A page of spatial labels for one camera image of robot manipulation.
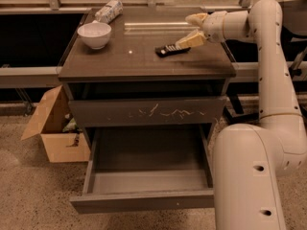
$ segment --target scratch marks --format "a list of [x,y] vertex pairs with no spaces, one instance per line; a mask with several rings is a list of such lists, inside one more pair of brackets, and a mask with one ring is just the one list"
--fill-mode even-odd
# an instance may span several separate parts
[[139,113],[143,114],[143,115],[146,115],[146,111],[143,111],[141,109],[138,109]]
[[169,117],[169,116],[174,117],[174,115],[177,114],[177,115],[179,115],[179,117],[181,119],[183,119],[185,115],[190,116],[190,115],[192,115],[194,113],[195,112],[189,112],[187,110],[178,110],[178,109],[176,109],[175,111],[173,111],[171,113],[160,113],[160,115],[165,116],[165,117]]
[[150,117],[152,117],[154,115],[154,111],[157,109],[157,107],[159,106],[159,104],[157,103],[153,109],[151,110],[151,114],[150,114]]

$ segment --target open drawer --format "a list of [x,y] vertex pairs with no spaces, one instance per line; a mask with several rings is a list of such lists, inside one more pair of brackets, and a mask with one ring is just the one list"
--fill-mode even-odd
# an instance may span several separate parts
[[213,207],[201,125],[96,128],[79,213]]

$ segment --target closed drawer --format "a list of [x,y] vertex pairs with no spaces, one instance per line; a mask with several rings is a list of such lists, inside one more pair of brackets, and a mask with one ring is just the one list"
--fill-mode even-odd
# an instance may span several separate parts
[[71,101],[81,127],[119,127],[215,123],[226,97]]
[[79,213],[213,207],[199,125],[97,128]]

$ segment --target box flap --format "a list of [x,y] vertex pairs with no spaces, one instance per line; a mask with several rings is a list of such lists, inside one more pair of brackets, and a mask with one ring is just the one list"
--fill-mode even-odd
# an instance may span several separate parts
[[41,98],[35,113],[32,115],[30,122],[27,124],[21,140],[28,139],[36,134],[39,134],[44,129],[50,113],[56,103],[57,97],[62,89],[62,86],[48,90]]
[[49,161],[51,163],[84,162],[88,161],[90,150],[84,135],[78,136],[78,145],[75,145],[76,133],[41,134]]

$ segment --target terrazzo floor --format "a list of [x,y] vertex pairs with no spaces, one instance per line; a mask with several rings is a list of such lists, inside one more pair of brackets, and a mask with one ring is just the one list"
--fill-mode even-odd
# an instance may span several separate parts
[[[20,114],[0,108],[0,230],[215,229],[214,209],[79,215],[69,197],[82,193],[86,163],[49,163],[39,136],[20,141],[30,120]],[[225,126],[222,118],[210,147]],[[278,185],[288,230],[305,230],[307,165]]]

